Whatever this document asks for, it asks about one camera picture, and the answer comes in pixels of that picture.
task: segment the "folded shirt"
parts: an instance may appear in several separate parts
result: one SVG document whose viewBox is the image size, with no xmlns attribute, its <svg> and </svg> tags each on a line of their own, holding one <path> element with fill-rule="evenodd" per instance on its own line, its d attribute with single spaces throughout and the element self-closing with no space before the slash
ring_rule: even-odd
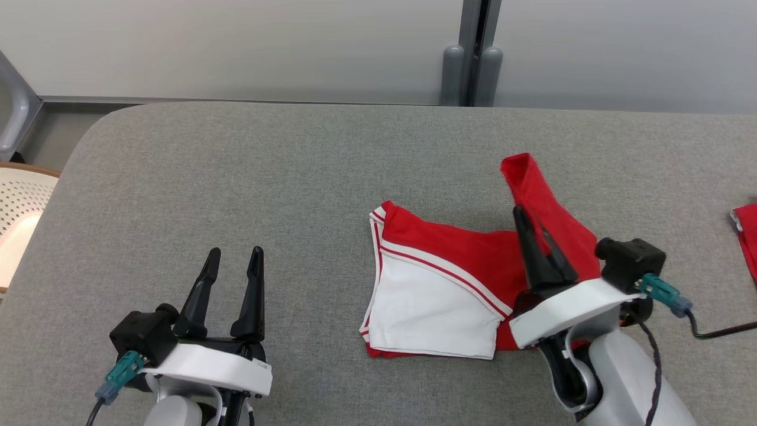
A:
<svg viewBox="0 0 757 426">
<path fill-rule="evenodd" d="M 599 277 L 597 238 L 556 201 L 531 155 L 505 158 L 501 171 L 516 204 L 550 232 L 579 280 Z M 369 355 L 492 359 L 495 350 L 518 349 L 506 324 L 528 288 L 516 232 L 427 222 L 389 201 L 369 219 L 376 273 L 360 326 Z M 541 247 L 547 254 L 543 240 Z"/>
</svg>

